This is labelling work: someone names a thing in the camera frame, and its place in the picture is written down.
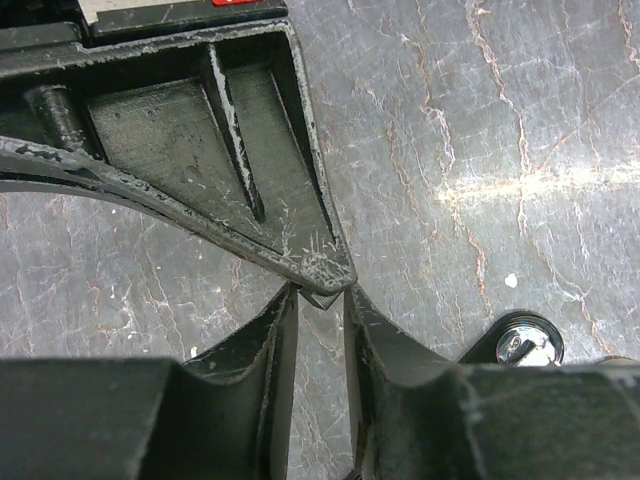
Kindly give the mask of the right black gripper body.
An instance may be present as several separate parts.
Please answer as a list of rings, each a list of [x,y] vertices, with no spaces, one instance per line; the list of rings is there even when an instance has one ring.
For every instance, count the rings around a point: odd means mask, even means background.
[[[69,42],[94,47],[287,15],[283,1],[126,1],[121,7],[101,7],[94,16],[83,1],[3,1],[1,48]]]

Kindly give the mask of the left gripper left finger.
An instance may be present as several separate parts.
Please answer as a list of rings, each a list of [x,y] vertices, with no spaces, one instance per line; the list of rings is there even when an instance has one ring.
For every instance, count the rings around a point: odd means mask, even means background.
[[[1,363],[5,479],[283,479],[298,296],[197,357]]]

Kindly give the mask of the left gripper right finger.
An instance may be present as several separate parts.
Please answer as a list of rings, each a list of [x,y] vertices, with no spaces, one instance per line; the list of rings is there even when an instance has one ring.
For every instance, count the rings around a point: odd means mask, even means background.
[[[635,362],[447,360],[344,294],[355,479],[635,479]]]

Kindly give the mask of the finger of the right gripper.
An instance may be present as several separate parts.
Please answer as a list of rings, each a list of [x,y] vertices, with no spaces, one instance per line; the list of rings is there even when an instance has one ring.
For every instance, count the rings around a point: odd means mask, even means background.
[[[356,281],[285,19],[1,48],[1,173],[119,193],[319,294]]]
[[[100,200],[130,208],[132,210],[150,215],[162,222],[172,225],[188,232],[190,235],[198,235],[196,230],[188,228],[184,222],[172,219],[170,216],[144,205],[140,201],[129,199],[119,193],[103,191],[100,188],[83,185],[69,180],[61,180],[52,177],[42,177],[37,175],[27,175],[23,173],[1,173],[1,192],[36,192],[54,193],[71,196],[87,197],[93,200]]]

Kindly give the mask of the black stapler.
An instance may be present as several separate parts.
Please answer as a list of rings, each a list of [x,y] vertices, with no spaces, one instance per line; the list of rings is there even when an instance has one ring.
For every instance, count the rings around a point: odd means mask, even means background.
[[[542,315],[514,310],[502,315],[460,358],[461,364],[559,366],[565,346],[556,326]]]

